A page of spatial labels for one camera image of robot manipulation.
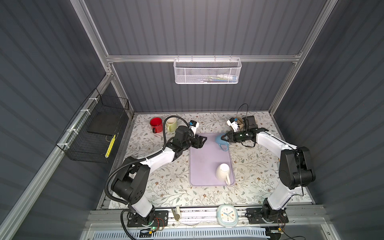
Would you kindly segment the white mug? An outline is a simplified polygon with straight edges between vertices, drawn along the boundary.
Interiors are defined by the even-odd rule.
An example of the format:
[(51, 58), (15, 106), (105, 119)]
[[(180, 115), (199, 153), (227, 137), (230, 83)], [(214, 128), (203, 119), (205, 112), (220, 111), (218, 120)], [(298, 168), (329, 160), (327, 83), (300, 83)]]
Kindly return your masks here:
[(220, 164), (216, 170), (216, 178), (218, 181), (225, 182), (227, 186), (231, 185), (230, 167), (228, 164)]

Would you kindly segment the blue mug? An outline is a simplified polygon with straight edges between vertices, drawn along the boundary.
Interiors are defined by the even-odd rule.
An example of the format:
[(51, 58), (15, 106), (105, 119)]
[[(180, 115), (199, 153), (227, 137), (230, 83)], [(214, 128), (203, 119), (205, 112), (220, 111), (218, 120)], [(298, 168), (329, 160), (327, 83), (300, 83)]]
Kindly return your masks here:
[(217, 135), (215, 138), (215, 142), (219, 145), (220, 149), (224, 152), (229, 151), (230, 143), (222, 140), (223, 135)]

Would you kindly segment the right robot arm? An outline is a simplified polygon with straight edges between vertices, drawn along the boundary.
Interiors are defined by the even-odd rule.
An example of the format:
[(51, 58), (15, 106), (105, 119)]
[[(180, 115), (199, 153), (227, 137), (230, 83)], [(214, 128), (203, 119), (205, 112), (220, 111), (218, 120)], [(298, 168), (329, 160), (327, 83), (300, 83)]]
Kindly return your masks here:
[(271, 133), (268, 129), (258, 127), (253, 116), (234, 117), (227, 120), (231, 130), (221, 136), (228, 143), (253, 142), (265, 147), (280, 160), (279, 183), (272, 194), (263, 202), (257, 213), (266, 223), (282, 223), (279, 219), (285, 213), (286, 205), (293, 196), (304, 196), (304, 188), (316, 179), (310, 150), (289, 144)]

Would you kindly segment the red mug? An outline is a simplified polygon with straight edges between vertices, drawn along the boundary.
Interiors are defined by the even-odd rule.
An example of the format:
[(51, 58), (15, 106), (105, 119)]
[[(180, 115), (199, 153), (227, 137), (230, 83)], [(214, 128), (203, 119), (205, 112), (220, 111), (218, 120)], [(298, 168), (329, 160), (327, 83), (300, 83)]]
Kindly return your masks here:
[(159, 117), (152, 118), (150, 120), (150, 125), (154, 134), (158, 134), (163, 131), (163, 120)]

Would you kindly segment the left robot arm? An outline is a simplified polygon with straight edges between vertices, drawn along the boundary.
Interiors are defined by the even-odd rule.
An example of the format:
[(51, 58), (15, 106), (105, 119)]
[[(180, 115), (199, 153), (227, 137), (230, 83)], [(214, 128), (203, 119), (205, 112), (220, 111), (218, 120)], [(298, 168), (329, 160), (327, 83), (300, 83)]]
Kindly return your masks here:
[(160, 150), (141, 159), (126, 158), (105, 183), (106, 197), (128, 207), (127, 211), (135, 214), (146, 226), (155, 218), (155, 207), (145, 197), (150, 174), (175, 161), (189, 148), (202, 148), (207, 140), (207, 137), (196, 133), (199, 127), (197, 121), (187, 122), (179, 116), (174, 117), (185, 124), (177, 127), (171, 140), (167, 140), (166, 133), (163, 133), (164, 145)]

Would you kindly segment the beige ceramic teapot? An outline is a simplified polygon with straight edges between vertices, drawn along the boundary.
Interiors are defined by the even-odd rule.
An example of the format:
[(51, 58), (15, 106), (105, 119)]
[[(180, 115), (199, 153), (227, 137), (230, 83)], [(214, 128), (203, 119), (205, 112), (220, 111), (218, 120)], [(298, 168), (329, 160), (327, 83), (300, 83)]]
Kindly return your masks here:
[(243, 125), (244, 122), (241, 118), (236, 118), (236, 122), (239, 124), (239, 125)]

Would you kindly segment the light green mug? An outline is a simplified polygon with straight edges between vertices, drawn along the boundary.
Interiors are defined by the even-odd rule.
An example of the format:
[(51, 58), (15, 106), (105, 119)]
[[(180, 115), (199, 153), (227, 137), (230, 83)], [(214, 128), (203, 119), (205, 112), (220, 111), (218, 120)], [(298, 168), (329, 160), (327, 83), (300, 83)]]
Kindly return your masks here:
[(167, 131), (169, 133), (173, 133), (173, 132), (176, 131), (176, 129), (178, 127), (177, 120), (178, 119), (176, 117), (172, 117), (172, 118), (167, 119), (167, 121), (166, 121), (166, 128), (167, 128)]

